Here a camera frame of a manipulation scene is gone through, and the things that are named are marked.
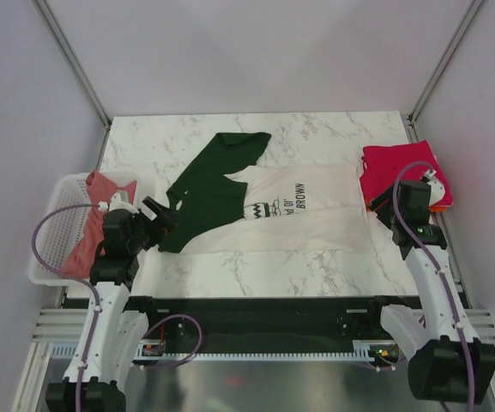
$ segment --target metal floor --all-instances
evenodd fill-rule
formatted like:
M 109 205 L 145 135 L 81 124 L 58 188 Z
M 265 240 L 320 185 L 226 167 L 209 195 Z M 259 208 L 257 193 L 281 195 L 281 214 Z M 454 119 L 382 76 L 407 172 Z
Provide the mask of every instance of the metal floor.
M 67 365 L 67 360 L 51 360 L 46 383 L 60 381 Z M 442 410 L 437 403 L 413 399 L 406 366 L 376 373 L 345 363 L 198 361 L 160 371 L 132 368 L 125 392 L 128 412 Z M 38 411 L 47 410 L 41 399 Z M 490 392 L 475 410 L 495 412 Z

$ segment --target white laundry basket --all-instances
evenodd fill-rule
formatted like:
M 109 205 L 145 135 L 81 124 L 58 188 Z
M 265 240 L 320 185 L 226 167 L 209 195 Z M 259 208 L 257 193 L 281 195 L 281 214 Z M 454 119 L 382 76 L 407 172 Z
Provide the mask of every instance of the white laundry basket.
M 53 210 L 78 203 L 90 203 L 85 179 L 89 173 L 71 174 L 58 182 L 52 193 L 46 215 Z M 141 182 L 137 175 L 128 172 L 104 172 L 104 175 L 123 187 L 136 180 L 135 199 L 131 202 L 138 207 Z M 37 248 L 41 257 L 53 268 L 63 266 L 69 253 L 83 236 L 83 226 L 89 208 L 71 209 L 54 215 L 45 222 L 37 238 Z M 30 281 L 47 286 L 70 286 L 74 281 L 64 280 L 46 270 L 32 254 L 28 268 Z

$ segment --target cartoon face print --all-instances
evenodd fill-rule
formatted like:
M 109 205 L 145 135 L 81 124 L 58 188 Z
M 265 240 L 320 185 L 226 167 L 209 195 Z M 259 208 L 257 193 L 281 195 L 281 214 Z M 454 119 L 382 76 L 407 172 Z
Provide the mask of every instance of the cartoon face print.
M 272 204 L 265 202 L 251 203 L 244 207 L 245 219 L 260 219 L 261 217 L 280 216 L 280 199 L 277 198 Z

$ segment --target white marble surface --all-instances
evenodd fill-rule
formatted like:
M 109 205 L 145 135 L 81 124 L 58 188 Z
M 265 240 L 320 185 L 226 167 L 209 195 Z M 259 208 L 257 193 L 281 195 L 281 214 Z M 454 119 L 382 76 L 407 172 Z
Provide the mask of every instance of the white marble surface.
M 355 163 L 366 145 L 407 142 L 398 112 L 231 114 L 115 118 L 104 171 L 137 173 L 142 195 L 166 190 L 219 131 L 272 134 L 259 165 Z M 390 233 L 369 215 L 374 256 L 339 251 L 147 253 L 134 294 L 157 297 L 283 297 L 417 294 Z

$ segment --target red folded shirt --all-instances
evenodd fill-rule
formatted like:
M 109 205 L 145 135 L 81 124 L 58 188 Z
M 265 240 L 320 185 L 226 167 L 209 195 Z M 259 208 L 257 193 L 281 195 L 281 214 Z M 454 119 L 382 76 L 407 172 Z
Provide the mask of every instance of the red folded shirt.
M 129 183 L 125 187 L 119 187 L 104 174 L 95 170 L 88 175 L 85 183 L 87 184 L 87 194 L 92 204 L 97 204 L 98 202 L 109 203 L 118 190 L 127 191 L 130 203 L 135 198 L 136 181 Z M 104 239 L 104 234 L 102 233 L 102 217 L 104 213 L 96 208 L 92 208 L 89 211 L 87 221 L 83 227 L 83 237 L 68 255 L 63 267 L 60 268 L 62 273 L 83 279 L 89 277 L 89 271 L 94 263 L 96 247 Z
M 427 141 L 388 147 L 367 146 L 363 149 L 363 152 L 361 159 L 364 162 L 364 172 L 359 178 L 359 182 L 367 203 L 394 184 L 399 172 L 405 166 L 414 161 L 427 161 L 434 167 L 436 177 L 445 186 L 444 198 L 432 205 L 431 210 L 444 210 L 444 208 L 453 204 L 449 184 Z M 426 170 L 428 170 L 428 167 L 413 167 L 402 179 L 420 180 Z

